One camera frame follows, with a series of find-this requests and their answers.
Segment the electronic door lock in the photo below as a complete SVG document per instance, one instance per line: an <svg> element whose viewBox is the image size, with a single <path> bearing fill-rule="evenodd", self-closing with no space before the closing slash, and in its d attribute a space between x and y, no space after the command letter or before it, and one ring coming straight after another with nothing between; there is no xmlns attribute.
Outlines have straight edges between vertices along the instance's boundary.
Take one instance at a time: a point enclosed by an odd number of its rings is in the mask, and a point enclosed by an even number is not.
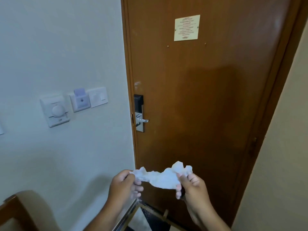
<svg viewBox="0 0 308 231"><path fill-rule="evenodd" d="M149 122L147 119L143 119L143 95L134 95L135 101L135 117L136 117L136 130L144 132L143 124Z"/></svg>

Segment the crumpled white paper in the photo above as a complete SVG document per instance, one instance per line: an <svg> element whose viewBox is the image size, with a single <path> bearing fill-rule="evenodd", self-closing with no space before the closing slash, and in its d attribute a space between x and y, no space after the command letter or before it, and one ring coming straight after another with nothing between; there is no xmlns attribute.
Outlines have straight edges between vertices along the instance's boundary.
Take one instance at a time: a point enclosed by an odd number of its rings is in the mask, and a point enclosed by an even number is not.
<svg viewBox="0 0 308 231"><path fill-rule="evenodd" d="M193 173L192 169L190 165L184 168L183 163L178 161L171 168L166 168L162 173L156 171L147 172L144 167L130 173L135 175L136 180L149 182L152 186L162 189L176 189L176 185L180 184L176 173L187 176Z"/></svg>

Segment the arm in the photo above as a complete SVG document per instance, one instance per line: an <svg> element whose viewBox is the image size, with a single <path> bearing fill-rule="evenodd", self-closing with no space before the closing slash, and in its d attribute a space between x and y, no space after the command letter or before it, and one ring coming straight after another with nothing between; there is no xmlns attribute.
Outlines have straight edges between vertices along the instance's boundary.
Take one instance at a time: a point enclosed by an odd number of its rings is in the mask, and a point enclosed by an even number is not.
<svg viewBox="0 0 308 231"><path fill-rule="evenodd" d="M204 181L195 174L179 177L181 185L176 188L176 198L181 197L182 186L185 189L185 203L196 225L208 231L231 231L213 208Z"/></svg>
<svg viewBox="0 0 308 231"><path fill-rule="evenodd" d="M143 191L143 187L140 186L141 182L136 181L135 175L129 172L130 170L124 170L113 178L110 184L107 202L83 231L111 231L129 197L138 198L141 196L139 193Z"/></svg>

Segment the notice on door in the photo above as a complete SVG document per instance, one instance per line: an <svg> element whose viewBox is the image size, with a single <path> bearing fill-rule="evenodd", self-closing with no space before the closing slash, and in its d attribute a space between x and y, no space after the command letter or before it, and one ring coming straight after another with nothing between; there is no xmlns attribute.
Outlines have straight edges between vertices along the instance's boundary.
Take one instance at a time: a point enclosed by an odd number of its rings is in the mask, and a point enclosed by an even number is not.
<svg viewBox="0 0 308 231"><path fill-rule="evenodd" d="M174 41L198 39L199 22L200 15L175 19Z"/></svg>

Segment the brown wooden door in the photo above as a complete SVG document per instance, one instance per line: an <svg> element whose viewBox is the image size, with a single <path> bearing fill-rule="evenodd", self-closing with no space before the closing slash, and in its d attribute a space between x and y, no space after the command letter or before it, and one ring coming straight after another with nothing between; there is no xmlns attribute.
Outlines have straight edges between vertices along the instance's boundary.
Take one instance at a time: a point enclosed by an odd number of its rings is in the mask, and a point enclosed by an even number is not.
<svg viewBox="0 0 308 231"><path fill-rule="evenodd" d="M137 167L176 161L204 179L231 221L231 195L291 0L125 0L134 93L144 95ZM176 18L200 16L197 40L173 41ZM190 226L175 192L144 185L142 199Z"/></svg>

